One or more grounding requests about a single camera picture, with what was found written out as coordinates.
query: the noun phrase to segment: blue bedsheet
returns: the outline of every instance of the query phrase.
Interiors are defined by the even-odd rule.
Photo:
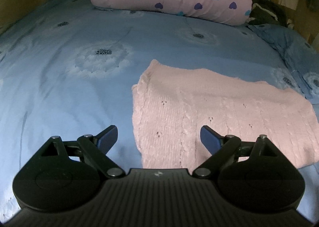
[[[301,93],[278,53],[244,26],[51,0],[0,36],[1,221],[18,210],[15,174],[52,135],[75,140],[114,124],[107,155],[126,171],[142,166],[131,87],[152,59]]]
[[[314,108],[315,114],[319,120],[319,104],[312,105],[312,107]]]

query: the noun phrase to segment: purple heart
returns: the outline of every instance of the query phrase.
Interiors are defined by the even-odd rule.
[[[237,9],[237,5],[235,2],[232,2],[230,5],[229,5],[229,9]]]
[[[155,8],[163,9],[163,5],[161,3],[157,3],[155,5]]]
[[[194,6],[194,9],[195,9],[195,10],[202,9],[202,8],[203,8],[203,6],[202,6],[201,3],[197,3],[197,4]]]

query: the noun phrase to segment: ribbed black surface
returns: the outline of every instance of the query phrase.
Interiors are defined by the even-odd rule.
[[[311,226],[296,211],[258,215],[238,209],[208,180],[186,170],[132,169],[122,179],[108,180],[100,193],[75,210],[41,214],[23,209],[5,226]]]

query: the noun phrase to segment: blue pillowcase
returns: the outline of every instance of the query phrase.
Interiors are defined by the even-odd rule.
[[[319,104],[319,53],[292,29],[272,24],[247,27],[279,52],[305,97]]]

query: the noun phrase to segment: pink towel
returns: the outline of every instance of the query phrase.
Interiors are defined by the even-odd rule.
[[[132,90],[134,136],[144,168],[192,173],[210,156],[200,142],[203,125],[243,141],[266,134],[297,168],[319,161],[317,117],[310,102],[290,88],[153,60]]]

